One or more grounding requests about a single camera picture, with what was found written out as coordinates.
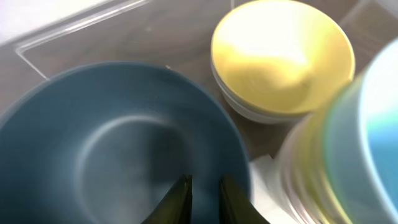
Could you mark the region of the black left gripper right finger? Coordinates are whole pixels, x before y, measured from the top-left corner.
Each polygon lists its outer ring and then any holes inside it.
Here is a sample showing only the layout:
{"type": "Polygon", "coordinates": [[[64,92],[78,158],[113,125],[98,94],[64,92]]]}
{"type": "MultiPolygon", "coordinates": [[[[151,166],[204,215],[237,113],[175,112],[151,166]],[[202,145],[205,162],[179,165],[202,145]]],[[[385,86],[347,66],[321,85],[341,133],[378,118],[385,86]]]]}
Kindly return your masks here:
{"type": "Polygon", "coordinates": [[[225,175],[221,178],[218,192],[220,224],[270,224],[232,177],[225,175]]]}

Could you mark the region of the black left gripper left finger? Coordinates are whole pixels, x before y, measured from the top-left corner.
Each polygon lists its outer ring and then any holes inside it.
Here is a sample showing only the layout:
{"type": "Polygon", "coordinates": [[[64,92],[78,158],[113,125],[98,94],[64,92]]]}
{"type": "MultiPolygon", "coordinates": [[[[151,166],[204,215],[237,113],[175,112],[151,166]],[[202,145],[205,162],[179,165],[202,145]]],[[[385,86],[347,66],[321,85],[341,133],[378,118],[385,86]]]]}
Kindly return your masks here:
{"type": "Polygon", "coordinates": [[[142,224],[190,224],[192,176],[182,175],[142,224]]]}

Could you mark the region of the cream white plastic cup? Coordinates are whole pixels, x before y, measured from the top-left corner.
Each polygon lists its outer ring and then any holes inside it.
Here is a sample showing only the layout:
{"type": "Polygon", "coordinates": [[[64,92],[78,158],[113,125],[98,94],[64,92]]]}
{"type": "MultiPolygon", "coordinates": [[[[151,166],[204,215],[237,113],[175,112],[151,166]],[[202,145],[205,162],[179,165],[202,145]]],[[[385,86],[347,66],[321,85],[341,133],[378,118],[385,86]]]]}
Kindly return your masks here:
{"type": "Polygon", "coordinates": [[[294,184],[291,180],[292,151],[306,123],[307,119],[303,119],[289,131],[275,159],[279,173],[279,182],[282,188],[279,193],[280,206],[296,223],[313,224],[315,221],[299,199],[299,195],[294,189],[294,184]]]}

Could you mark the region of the grey small bowl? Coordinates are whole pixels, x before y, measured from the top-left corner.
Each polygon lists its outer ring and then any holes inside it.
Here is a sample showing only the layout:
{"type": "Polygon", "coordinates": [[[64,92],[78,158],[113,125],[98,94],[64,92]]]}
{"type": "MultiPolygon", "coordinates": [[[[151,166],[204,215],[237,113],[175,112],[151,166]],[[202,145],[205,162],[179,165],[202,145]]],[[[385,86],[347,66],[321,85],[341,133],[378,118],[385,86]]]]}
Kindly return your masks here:
{"type": "Polygon", "coordinates": [[[293,121],[296,122],[308,116],[308,113],[288,115],[254,109],[253,107],[246,104],[243,100],[240,100],[231,90],[228,89],[228,87],[223,83],[220,76],[218,75],[212,60],[210,60],[210,66],[213,76],[225,100],[230,105],[230,107],[232,107],[232,109],[234,109],[241,116],[256,123],[262,124],[279,124],[293,121]]]}

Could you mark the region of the dark blue bowl front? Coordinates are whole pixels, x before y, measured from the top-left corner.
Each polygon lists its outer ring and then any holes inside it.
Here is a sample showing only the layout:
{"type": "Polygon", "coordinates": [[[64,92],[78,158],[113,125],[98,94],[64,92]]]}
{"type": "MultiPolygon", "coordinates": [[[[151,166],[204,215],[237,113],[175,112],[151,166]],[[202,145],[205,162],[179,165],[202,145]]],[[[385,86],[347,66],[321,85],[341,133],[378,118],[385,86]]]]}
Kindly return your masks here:
{"type": "Polygon", "coordinates": [[[164,67],[64,72],[1,116],[2,223],[140,223],[181,175],[193,223],[218,222],[218,182],[251,194],[244,141],[203,88],[164,67]]]}

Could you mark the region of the light blue plastic cup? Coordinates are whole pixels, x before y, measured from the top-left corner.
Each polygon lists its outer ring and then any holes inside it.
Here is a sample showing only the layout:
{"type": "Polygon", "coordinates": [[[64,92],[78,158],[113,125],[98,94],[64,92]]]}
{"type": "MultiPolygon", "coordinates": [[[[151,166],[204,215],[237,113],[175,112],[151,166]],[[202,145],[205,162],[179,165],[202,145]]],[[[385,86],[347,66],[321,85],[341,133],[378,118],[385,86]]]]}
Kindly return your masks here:
{"type": "Polygon", "coordinates": [[[397,223],[397,41],[334,100],[324,130],[326,173],[353,223],[397,223]]]}

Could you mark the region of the yellow small bowl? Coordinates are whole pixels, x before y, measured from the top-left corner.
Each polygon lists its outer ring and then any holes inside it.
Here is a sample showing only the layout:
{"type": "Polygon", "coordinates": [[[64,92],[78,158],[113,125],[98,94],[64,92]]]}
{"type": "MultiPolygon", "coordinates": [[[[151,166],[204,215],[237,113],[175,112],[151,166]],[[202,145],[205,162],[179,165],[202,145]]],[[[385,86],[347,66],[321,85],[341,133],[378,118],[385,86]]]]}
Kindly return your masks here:
{"type": "Polygon", "coordinates": [[[341,27],[299,1],[251,1],[230,11],[213,33],[211,60],[235,97],[284,115],[316,110],[355,71],[341,27]]]}

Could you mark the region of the clear plastic storage container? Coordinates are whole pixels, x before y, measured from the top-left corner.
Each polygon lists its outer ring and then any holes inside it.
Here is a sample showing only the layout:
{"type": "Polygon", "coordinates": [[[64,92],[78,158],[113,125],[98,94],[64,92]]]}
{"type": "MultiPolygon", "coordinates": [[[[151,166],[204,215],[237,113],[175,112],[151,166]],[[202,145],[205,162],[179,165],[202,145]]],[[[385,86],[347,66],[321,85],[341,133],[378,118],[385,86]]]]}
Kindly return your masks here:
{"type": "MultiPolygon", "coordinates": [[[[307,119],[292,151],[291,180],[315,223],[326,223],[308,193],[305,168],[308,122],[330,99],[296,122],[256,123],[230,107],[213,76],[210,66],[213,33],[220,20],[240,5],[233,7],[231,1],[136,1],[118,13],[98,16],[82,25],[62,27],[25,42],[18,46],[16,53],[28,63],[38,63],[44,82],[74,68],[108,62],[146,63],[177,72],[203,88],[227,112],[244,141],[248,167],[255,150],[279,152],[289,131],[307,119]]],[[[279,203],[282,188],[276,165],[277,162],[274,167],[264,167],[262,172],[279,203]]],[[[251,194],[246,197],[250,201],[254,198],[252,180],[251,194]]]]}

